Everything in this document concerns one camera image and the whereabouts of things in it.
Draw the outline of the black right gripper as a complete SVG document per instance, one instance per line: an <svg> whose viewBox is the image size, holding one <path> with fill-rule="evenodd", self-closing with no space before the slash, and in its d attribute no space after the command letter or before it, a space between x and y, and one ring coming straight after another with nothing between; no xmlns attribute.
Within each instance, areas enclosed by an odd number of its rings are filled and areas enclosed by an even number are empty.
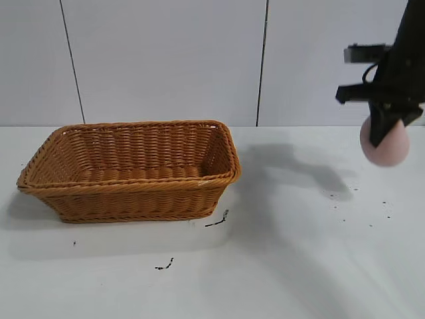
<svg viewBox="0 0 425 319"><path fill-rule="evenodd" d="M339 86L335 98L340 104L366 102L369 105L369 141L377 148L400 119L407 127L423 115L420 105L424 103L424 62L406 61L394 73L382 63L374 66L377 71L372 81L367 80L372 70L368 68L362 82Z"/></svg>

